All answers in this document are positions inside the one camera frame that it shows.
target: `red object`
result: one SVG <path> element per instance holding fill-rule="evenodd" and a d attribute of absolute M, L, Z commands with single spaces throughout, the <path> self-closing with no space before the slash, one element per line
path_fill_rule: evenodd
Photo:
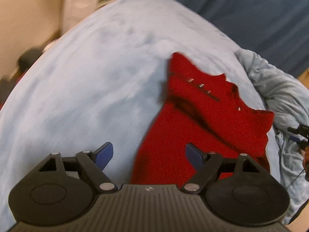
<path fill-rule="evenodd" d="M 184 184 L 195 173 L 185 157 L 189 142 L 228 158 L 247 153 L 269 170 L 266 133 L 273 117 L 246 106 L 224 74 L 203 73 L 176 52 L 169 63 L 168 98 L 138 151 L 131 183 Z"/>

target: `beige wall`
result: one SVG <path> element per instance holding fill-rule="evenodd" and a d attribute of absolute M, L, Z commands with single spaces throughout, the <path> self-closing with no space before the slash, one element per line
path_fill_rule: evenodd
<path fill-rule="evenodd" d="M 62 0 L 0 0 L 0 77 L 11 76 L 19 56 L 43 45 L 58 29 Z"/>

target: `red cloth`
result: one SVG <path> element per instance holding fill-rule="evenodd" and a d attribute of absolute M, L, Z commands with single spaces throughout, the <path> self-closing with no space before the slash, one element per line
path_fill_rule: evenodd
<path fill-rule="evenodd" d="M 224 74 L 203 73 L 176 52 L 169 63 L 168 98 L 138 151 L 131 183 L 184 184 L 195 173 L 185 157 L 189 142 L 228 158 L 247 153 L 268 168 L 266 133 L 273 117 L 246 106 Z"/>

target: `crumpled light blue fabric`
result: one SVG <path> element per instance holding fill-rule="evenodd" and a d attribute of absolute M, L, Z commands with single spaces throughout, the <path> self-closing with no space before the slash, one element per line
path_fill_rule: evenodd
<path fill-rule="evenodd" d="M 239 46 L 174 0 L 117 0 L 62 36 L 30 68 L 0 111 L 0 231 L 14 225 L 10 190 L 49 153 L 74 156 L 106 141 L 104 172 L 127 183 L 136 151 L 164 101 L 167 62 L 179 51 L 202 71 L 239 88 L 251 108 L 264 103 L 235 56 Z M 280 181 L 279 147 L 266 155 Z"/>
<path fill-rule="evenodd" d="M 309 125 L 309 90 L 293 76 L 269 64 L 253 51 L 240 49 L 235 55 L 263 96 L 268 110 L 275 113 L 273 124 L 280 148 L 281 184 L 288 187 L 290 196 L 290 207 L 283 221 L 287 224 L 309 198 L 309 182 L 305 180 L 304 173 L 289 186 L 303 170 L 303 157 L 298 145 L 288 139 L 293 134 L 287 131 L 288 127 Z"/>

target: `ribbed gray panel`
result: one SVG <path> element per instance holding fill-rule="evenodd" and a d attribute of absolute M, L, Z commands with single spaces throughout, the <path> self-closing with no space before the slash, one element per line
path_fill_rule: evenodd
<path fill-rule="evenodd" d="M 176 185 L 124 185 L 115 194 L 102 194 L 87 214 L 55 227 L 18 223 L 11 232 L 279 232 L 281 224 L 245 228 L 212 214 L 197 195 L 180 192 Z"/>

